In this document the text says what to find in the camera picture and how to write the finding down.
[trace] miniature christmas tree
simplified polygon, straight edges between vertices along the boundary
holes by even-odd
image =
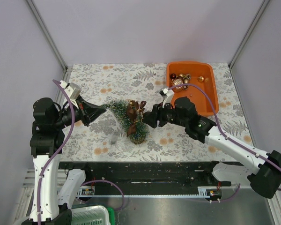
[[[141,144],[149,133],[148,126],[141,121],[145,104],[146,102],[141,102],[139,105],[135,101],[115,100],[102,105],[102,107],[112,111],[134,144]]]

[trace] white wall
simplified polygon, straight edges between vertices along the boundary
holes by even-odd
[[[35,0],[74,63],[229,62],[262,0]]]
[[[270,3],[232,72],[257,146],[281,153],[281,0]]]
[[[25,1],[0,1],[0,225],[10,224],[20,186],[32,166],[32,105],[41,97],[54,98],[57,88],[51,80],[61,77]]]

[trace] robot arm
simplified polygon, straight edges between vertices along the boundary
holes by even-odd
[[[81,96],[81,89],[73,83],[61,81],[61,87],[69,96],[74,108],[75,122],[82,121],[85,126],[97,119],[106,109],[86,102]],[[41,206],[41,221],[46,224],[67,224],[66,220],[71,216],[69,210],[80,185],[85,181],[85,173],[82,170],[72,170],[57,196],[57,172],[61,152],[47,166],[42,178],[42,185],[38,187],[38,180],[45,163],[61,146],[65,135],[63,128],[71,125],[72,115],[70,107],[62,108],[50,98],[41,98],[33,105],[32,138],[30,141],[31,154],[33,156],[35,170],[34,199],[29,220],[23,225],[37,224],[37,190],[41,190],[39,200]]]
[[[170,104],[174,92],[163,89],[161,95],[164,101],[153,106],[151,112],[144,113],[143,122],[152,128],[163,127],[166,123],[172,123],[185,127],[185,132],[194,140],[217,147],[235,158],[243,166],[226,165],[218,163],[212,171],[213,176],[219,181],[231,181],[241,184],[249,184],[252,189],[266,198],[272,198],[281,184],[281,172],[258,156],[263,156],[281,168],[281,154],[277,151],[268,153],[254,148],[227,132],[224,137],[217,125],[210,119],[198,115],[194,103],[187,97],[178,98],[175,108]],[[249,153],[230,139],[241,143],[243,146],[256,152]]]

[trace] patterned table surface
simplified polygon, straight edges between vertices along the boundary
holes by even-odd
[[[251,144],[237,92],[226,63],[211,63],[214,71],[222,127]],[[165,87],[166,64],[76,64],[70,82],[78,84],[81,96],[96,105],[112,99],[147,101],[146,109],[162,101],[158,91]],[[111,112],[101,115],[89,127],[75,124],[72,136],[63,148],[62,161],[235,161],[220,149],[188,137],[183,127],[167,124],[149,128],[144,143],[135,145],[126,137]],[[120,132],[111,144],[114,132]]]

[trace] orange plastic tub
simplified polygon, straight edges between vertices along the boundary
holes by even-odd
[[[172,80],[171,74],[191,74],[190,82],[201,88],[207,93],[214,106],[215,112],[219,112],[219,101],[217,98],[216,86],[214,81],[214,73],[212,67],[207,63],[194,62],[194,61],[180,61],[171,62],[167,65],[167,86],[171,87]],[[203,76],[204,81],[199,82],[198,77]],[[174,106],[175,100],[180,97],[188,97],[191,102],[196,106],[196,110],[199,115],[212,116],[213,112],[206,97],[196,88],[189,86],[187,90],[175,92],[174,98],[171,104]]]

